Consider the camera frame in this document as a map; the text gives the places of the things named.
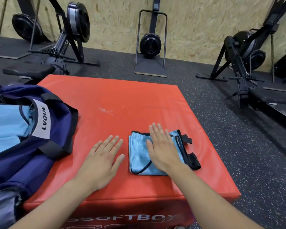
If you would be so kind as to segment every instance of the wooden wall panel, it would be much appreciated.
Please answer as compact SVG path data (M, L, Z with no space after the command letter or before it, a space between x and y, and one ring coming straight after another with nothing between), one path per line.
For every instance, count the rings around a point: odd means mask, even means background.
M71 0L58 0L66 9ZM72 0L88 9L91 36L85 47L135 53L138 15L151 9L153 0ZM239 30L258 28L263 23L273 0L161 0L160 11L168 15L167 58L214 64L227 35ZM0 11L3 0L0 0ZM11 16L19 12L15 0L9 0L3 36L17 37ZM41 0L39 20L46 36L59 35L53 7ZM148 31L150 14L142 13L140 39ZM275 61L286 52L286 15L275 34ZM165 18L158 17L156 33L164 43ZM270 41L263 45L267 58L259 70L271 67Z

